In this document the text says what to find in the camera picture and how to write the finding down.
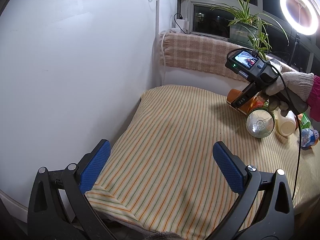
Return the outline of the pink sleeve forearm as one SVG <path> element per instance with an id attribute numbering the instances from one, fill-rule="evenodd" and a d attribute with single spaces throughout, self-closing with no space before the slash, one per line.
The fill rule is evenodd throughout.
<path id="1" fill-rule="evenodd" d="M 313 86 L 307 104 L 310 107 L 310 117 L 316 122 L 320 122 L 320 78 L 314 76 Z"/>

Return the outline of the right gloved hand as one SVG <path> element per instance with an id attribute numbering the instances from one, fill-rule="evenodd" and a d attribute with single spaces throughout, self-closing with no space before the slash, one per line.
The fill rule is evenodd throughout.
<path id="1" fill-rule="evenodd" d="M 313 73 L 301 73 L 297 71 L 283 72 L 281 77 L 278 77 L 275 83 L 260 92 L 259 96 L 264 100 L 269 100 L 268 109 L 270 111 L 273 111 L 278 107 L 281 111 L 281 115 L 286 116 L 289 111 L 289 106 L 286 102 L 277 100 L 274 95 L 281 92 L 286 87 L 307 104 L 307 99 L 313 86 L 314 76 Z"/>

